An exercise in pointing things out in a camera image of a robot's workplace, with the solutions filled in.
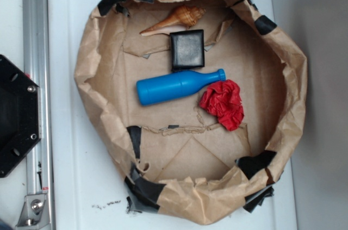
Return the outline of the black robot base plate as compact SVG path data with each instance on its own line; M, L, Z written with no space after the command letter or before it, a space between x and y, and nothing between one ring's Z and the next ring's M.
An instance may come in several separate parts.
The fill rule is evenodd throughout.
M40 141L39 87L1 55L1 178Z

